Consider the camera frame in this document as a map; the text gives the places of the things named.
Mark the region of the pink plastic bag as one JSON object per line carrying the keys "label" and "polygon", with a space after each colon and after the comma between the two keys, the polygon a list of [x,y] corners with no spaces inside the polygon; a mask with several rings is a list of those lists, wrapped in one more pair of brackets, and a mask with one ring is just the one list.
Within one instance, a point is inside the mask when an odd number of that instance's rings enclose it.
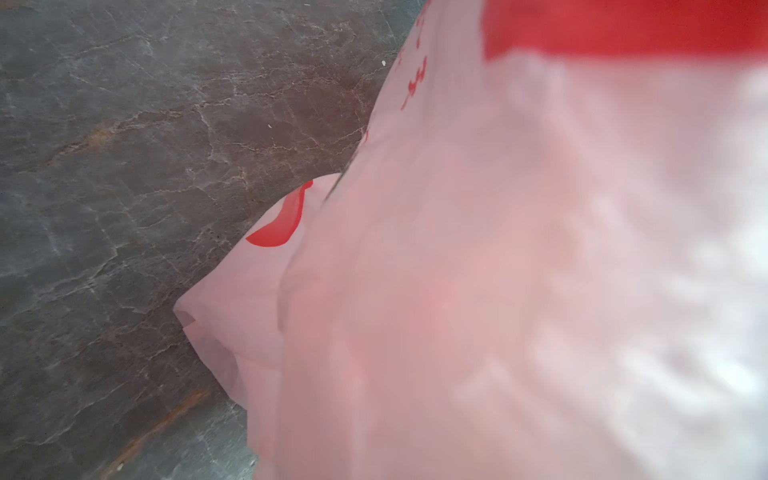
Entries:
{"label": "pink plastic bag", "polygon": [[763,479],[767,5],[429,1],[176,303],[258,479]]}

